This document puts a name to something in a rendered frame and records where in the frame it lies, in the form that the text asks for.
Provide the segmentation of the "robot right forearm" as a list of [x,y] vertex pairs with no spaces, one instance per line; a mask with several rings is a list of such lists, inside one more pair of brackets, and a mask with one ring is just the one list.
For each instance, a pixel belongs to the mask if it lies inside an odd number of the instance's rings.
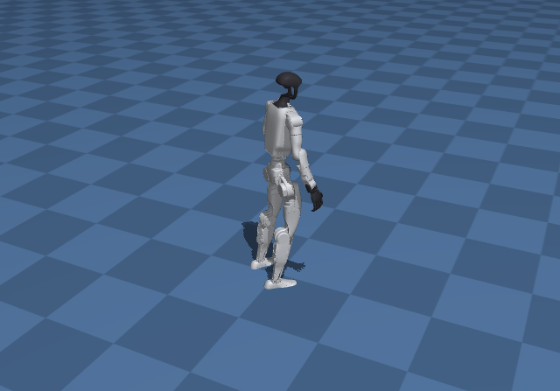
[[304,182],[304,187],[306,184],[308,184],[311,189],[313,189],[316,186],[316,182],[313,180],[310,168],[308,166],[309,163],[306,150],[299,151],[299,161],[300,162],[297,164],[297,169],[299,170],[301,179]]

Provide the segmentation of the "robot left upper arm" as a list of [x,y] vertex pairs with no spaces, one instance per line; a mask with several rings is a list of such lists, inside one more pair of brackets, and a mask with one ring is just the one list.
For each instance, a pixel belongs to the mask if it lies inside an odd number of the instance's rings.
[[265,133],[265,123],[266,123],[267,109],[268,109],[268,106],[269,106],[269,104],[270,104],[271,102],[272,102],[272,101],[267,101],[266,104],[265,104],[266,112],[265,112],[265,117],[264,117],[263,126],[262,126],[262,132],[263,132],[263,134]]

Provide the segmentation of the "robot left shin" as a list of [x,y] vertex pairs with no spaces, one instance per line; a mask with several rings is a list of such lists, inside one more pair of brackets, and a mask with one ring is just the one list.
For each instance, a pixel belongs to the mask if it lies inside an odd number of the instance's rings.
[[[265,211],[263,211],[263,212],[265,212]],[[260,216],[263,212],[260,213],[259,218],[260,218]],[[276,219],[276,222],[277,222],[277,219]],[[271,243],[273,233],[275,231],[276,222],[271,227],[263,226],[260,223],[260,221],[258,223],[257,237],[256,237],[256,241],[258,243],[258,249],[257,249],[256,259],[258,259],[259,262],[263,262],[264,258],[265,258],[265,255],[267,254],[269,244]]]

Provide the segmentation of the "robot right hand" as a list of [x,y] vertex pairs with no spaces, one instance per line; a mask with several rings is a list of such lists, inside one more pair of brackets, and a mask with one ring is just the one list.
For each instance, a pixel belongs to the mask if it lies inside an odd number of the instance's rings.
[[318,190],[318,187],[315,186],[313,189],[311,189],[311,187],[306,184],[305,188],[308,192],[311,193],[311,201],[313,203],[313,210],[311,210],[312,212],[317,211],[321,205],[323,204],[323,194]]

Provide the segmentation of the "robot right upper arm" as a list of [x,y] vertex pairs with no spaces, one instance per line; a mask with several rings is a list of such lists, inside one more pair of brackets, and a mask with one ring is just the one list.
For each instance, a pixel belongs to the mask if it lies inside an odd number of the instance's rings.
[[299,151],[304,150],[301,148],[302,145],[302,126],[303,121],[300,115],[295,112],[286,113],[286,126],[290,131],[290,144],[291,144],[291,157],[295,161],[299,161]]

